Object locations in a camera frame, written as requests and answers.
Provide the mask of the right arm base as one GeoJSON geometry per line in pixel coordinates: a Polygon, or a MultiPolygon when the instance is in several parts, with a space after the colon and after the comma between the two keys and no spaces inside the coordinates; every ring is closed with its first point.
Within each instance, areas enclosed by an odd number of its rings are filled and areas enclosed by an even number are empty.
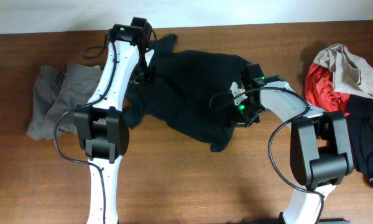
{"type": "MultiPolygon", "coordinates": [[[[278,217],[279,224],[286,224],[285,219],[283,218],[283,213],[281,212],[278,217]]],[[[330,218],[320,220],[318,224],[351,224],[350,220],[345,220],[343,218],[330,218]]]]}

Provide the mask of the dark green t-shirt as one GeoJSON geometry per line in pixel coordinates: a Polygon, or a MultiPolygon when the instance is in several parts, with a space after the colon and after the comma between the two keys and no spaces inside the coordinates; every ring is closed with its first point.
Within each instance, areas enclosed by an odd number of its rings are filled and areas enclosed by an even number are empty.
{"type": "Polygon", "coordinates": [[[208,143],[211,152],[225,150],[233,136],[230,87],[242,85],[241,72],[249,61],[238,55],[197,50],[173,51],[176,34],[155,43],[150,66],[156,76],[150,85],[129,85],[126,99],[131,106],[124,112],[127,126],[134,129],[145,115],[193,139],[208,143]]]}

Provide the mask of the black garment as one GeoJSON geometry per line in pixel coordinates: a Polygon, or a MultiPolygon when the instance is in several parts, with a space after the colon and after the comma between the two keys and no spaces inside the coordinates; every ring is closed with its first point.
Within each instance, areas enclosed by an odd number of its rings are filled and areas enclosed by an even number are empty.
{"type": "Polygon", "coordinates": [[[355,168],[373,187],[373,99],[352,95],[346,112],[355,168]]]}

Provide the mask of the grey folded trousers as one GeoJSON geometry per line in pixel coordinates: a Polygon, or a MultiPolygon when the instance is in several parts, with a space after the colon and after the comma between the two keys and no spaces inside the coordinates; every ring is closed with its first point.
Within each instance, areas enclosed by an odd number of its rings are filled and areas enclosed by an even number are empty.
{"type": "Polygon", "coordinates": [[[66,72],[44,65],[33,87],[33,113],[27,135],[35,140],[52,139],[61,115],[88,102],[101,78],[99,66],[68,63],[66,72]]]}

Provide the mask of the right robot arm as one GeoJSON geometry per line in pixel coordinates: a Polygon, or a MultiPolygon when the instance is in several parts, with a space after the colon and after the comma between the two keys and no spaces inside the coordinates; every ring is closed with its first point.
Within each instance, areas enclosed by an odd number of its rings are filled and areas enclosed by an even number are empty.
{"type": "Polygon", "coordinates": [[[290,168],[296,180],[291,183],[275,172],[293,194],[288,207],[280,213],[279,223],[319,223],[325,200],[354,170],[346,118],[340,112],[326,112],[300,96],[280,76],[249,80],[244,88],[232,83],[231,103],[249,117],[249,126],[261,112],[271,111],[282,124],[270,136],[268,154],[276,134],[289,127],[290,168]]]}

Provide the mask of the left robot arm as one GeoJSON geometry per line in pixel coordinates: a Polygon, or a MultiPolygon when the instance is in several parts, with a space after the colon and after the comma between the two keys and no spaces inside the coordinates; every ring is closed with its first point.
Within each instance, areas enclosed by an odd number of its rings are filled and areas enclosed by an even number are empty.
{"type": "Polygon", "coordinates": [[[148,22],[116,24],[108,31],[108,57],[100,81],[87,105],[79,106],[74,121],[91,175],[88,223],[118,223],[117,178],[129,145],[129,129],[122,112],[128,85],[149,85],[155,68],[148,22]]]}

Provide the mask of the beige garment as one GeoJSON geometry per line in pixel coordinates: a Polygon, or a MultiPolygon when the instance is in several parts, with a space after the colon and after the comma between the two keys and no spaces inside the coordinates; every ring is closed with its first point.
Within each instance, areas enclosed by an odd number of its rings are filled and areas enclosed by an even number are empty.
{"type": "Polygon", "coordinates": [[[333,73],[333,90],[373,99],[373,68],[346,46],[334,44],[321,50],[312,63],[333,73]]]}

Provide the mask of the red garment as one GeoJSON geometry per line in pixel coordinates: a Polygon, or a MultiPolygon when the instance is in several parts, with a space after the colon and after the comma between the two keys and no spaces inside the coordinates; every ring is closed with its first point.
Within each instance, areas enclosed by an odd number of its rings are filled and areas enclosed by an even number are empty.
{"type": "Polygon", "coordinates": [[[306,101],[327,112],[339,111],[349,116],[346,107],[350,97],[333,90],[333,73],[328,68],[315,63],[310,65],[305,78],[306,101]]]}

